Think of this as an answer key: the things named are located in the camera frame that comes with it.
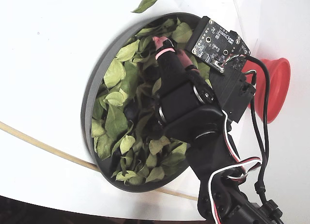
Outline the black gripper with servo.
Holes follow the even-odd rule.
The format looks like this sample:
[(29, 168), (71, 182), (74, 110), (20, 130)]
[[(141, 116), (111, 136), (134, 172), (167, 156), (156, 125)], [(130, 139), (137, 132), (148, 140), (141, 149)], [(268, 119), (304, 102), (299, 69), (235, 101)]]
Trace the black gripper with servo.
[(215, 93), (185, 51), (176, 49), (165, 36), (154, 36), (153, 42), (161, 78), (157, 92), (158, 122), (162, 126), (219, 122), (220, 107)]

